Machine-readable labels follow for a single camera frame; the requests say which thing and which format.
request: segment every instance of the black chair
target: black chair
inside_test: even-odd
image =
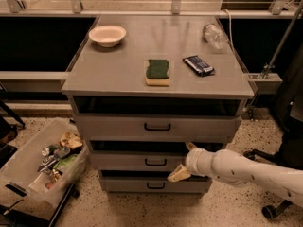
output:
[[[255,160],[259,156],[279,166],[303,170],[303,96],[297,96],[290,107],[289,118],[286,122],[288,130],[282,137],[282,144],[275,154],[253,149],[244,152],[244,156]],[[268,218],[275,218],[292,203],[285,200],[278,208],[267,205],[262,208],[262,214]]]

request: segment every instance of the cabinet drawer front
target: cabinet drawer front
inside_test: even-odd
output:
[[[173,171],[182,163],[182,155],[138,152],[94,153],[89,156],[93,167],[107,170]]]
[[[89,140],[196,141],[228,143],[240,117],[75,116],[79,132]]]
[[[102,177],[99,181],[107,192],[146,192],[146,193],[199,193],[208,191],[212,181],[181,181],[171,183],[166,178],[119,178]]]

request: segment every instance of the speckled floor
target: speckled floor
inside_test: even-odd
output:
[[[12,142],[18,148],[52,120],[41,117],[23,119],[27,129]],[[282,134],[279,126],[269,114],[256,114],[256,119],[250,121],[244,117],[227,148],[239,153],[250,148],[276,152]],[[261,214],[262,206],[278,206],[282,199],[251,183],[244,188],[235,188],[214,182],[203,196],[108,194],[100,187],[97,171],[88,165],[77,189],[80,196],[70,199],[56,226],[303,226],[303,209],[296,205],[274,220],[266,219]],[[10,206],[20,199],[0,181],[0,204]],[[15,209],[41,218],[52,215],[53,208],[48,203],[30,197],[23,199]]]

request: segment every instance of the cable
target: cable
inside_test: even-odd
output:
[[[8,208],[8,209],[4,212],[3,215],[7,215],[7,214],[10,212],[10,210],[11,210],[16,204],[18,204],[20,201],[22,201],[22,200],[19,200],[19,201],[15,202],[10,208]]]
[[[231,49],[235,53],[235,47],[234,47],[234,43],[233,43],[233,35],[232,35],[232,31],[231,31],[231,14],[230,14],[228,9],[223,9],[223,11],[227,13],[228,18],[229,18],[229,40],[230,40]]]

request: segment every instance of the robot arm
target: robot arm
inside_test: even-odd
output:
[[[257,163],[227,149],[209,152],[192,143],[187,143],[187,148],[185,165],[178,166],[168,176],[169,181],[177,182],[192,174],[234,186],[251,182],[303,207],[303,171]]]

